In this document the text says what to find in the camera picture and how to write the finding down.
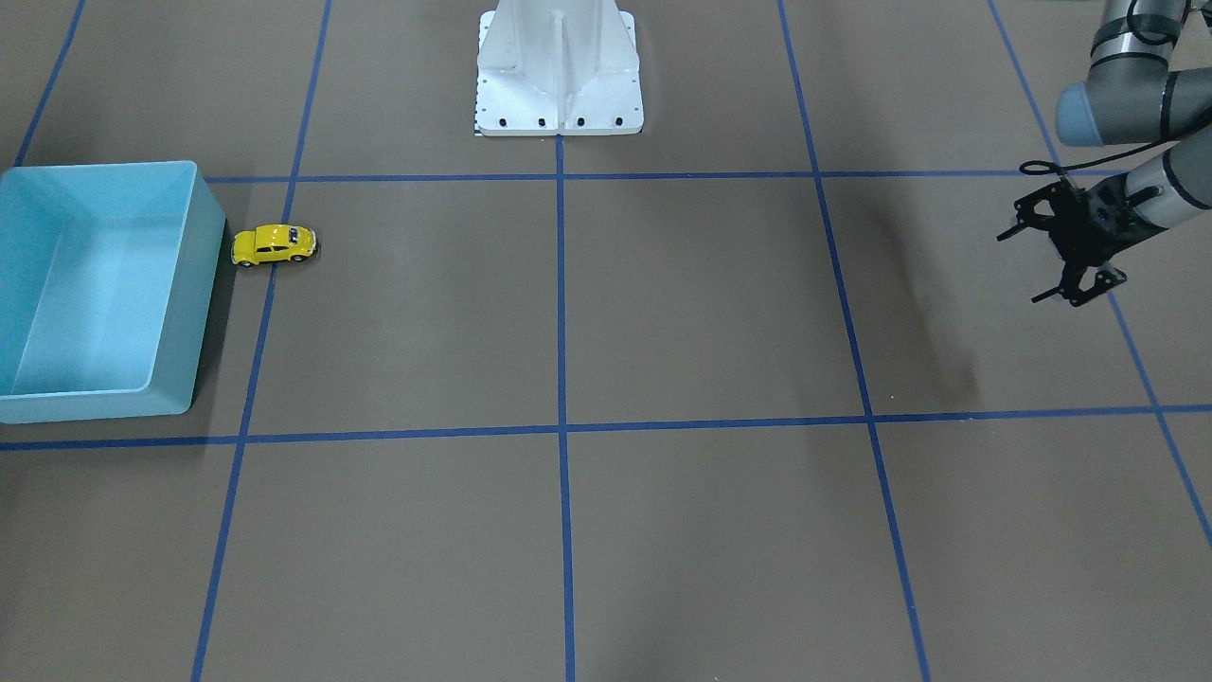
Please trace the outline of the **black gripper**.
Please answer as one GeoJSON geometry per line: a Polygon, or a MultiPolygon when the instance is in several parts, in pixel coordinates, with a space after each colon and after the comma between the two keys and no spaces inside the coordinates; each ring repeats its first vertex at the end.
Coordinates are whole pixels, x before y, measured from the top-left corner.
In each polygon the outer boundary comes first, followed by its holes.
{"type": "Polygon", "coordinates": [[[1121,269],[1103,264],[1161,233],[1161,227],[1139,211],[1143,204],[1160,197],[1161,189],[1130,190],[1126,180],[1102,180],[1088,190],[1058,180],[1047,189],[1051,222],[1046,233],[1063,260],[1063,271],[1058,283],[1030,300],[1040,303],[1059,296],[1070,306],[1084,306],[1127,281],[1121,269]],[[1084,283],[1092,267],[1094,276],[1084,283]]]}

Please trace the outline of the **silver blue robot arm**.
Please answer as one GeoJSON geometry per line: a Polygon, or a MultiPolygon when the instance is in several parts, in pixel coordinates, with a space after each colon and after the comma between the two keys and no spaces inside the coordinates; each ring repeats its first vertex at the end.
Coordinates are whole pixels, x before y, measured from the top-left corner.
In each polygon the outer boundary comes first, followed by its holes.
{"type": "Polygon", "coordinates": [[[1017,227],[1046,233],[1063,260],[1044,298],[1082,306],[1126,280],[1111,259],[1210,211],[1210,69],[1174,70],[1187,1],[1108,1],[1084,81],[1060,92],[1056,133],[1069,147],[1131,144],[1147,164],[1091,188],[1070,171],[1029,161],[1025,174],[1054,182],[1014,204],[1017,227]]]}

